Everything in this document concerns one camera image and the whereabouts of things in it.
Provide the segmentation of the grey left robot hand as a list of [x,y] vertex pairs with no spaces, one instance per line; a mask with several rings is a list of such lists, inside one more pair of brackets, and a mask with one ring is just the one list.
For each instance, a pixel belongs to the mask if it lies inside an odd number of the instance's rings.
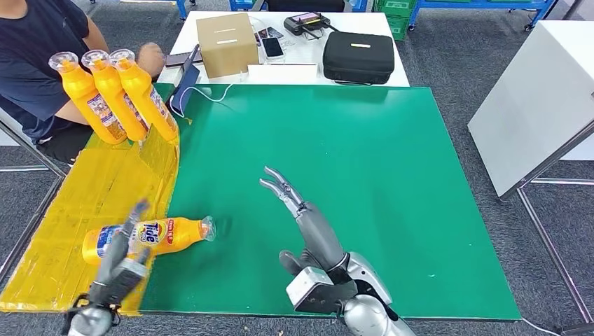
[[123,222],[121,230],[113,236],[110,245],[102,257],[97,276],[93,281],[94,285],[106,286],[110,281],[115,268],[126,258],[132,230],[148,207],[149,202],[147,199],[141,199],[135,204],[130,214]]

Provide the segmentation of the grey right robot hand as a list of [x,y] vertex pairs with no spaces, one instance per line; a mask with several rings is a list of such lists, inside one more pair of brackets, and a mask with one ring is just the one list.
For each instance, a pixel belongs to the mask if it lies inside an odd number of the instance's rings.
[[263,170],[273,180],[261,178],[259,183],[283,202],[296,221],[304,241],[299,256],[289,250],[279,252],[279,262],[283,268],[296,276],[309,266],[331,272],[343,265],[347,253],[321,211],[313,203],[305,201],[276,169],[265,166]]

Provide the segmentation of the person's left hand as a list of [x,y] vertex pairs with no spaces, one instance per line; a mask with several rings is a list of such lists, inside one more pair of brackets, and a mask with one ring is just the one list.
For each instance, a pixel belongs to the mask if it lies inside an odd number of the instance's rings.
[[156,43],[146,43],[139,49],[137,63],[141,69],[155,78],[165,66],[165,56]]

